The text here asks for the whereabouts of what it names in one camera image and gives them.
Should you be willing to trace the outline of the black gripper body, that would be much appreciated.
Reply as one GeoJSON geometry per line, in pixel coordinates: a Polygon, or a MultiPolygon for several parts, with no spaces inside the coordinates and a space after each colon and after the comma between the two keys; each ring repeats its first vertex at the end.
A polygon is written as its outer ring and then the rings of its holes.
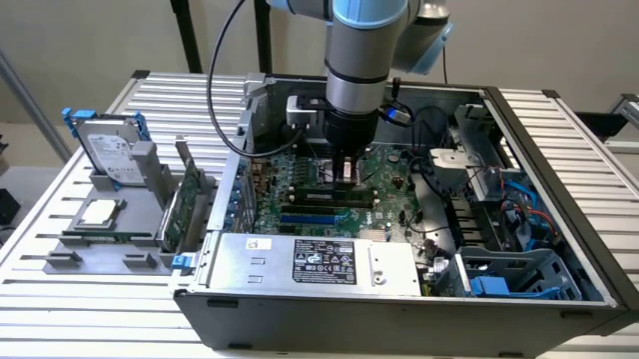
{"type": "Polygon", "coordinates": [[[344,156],[359,156],[363,148],[374,141],[379,112],[347,114],[336,109],[327,112],[323,121],[323,136],[335,151],[344,156]]]}

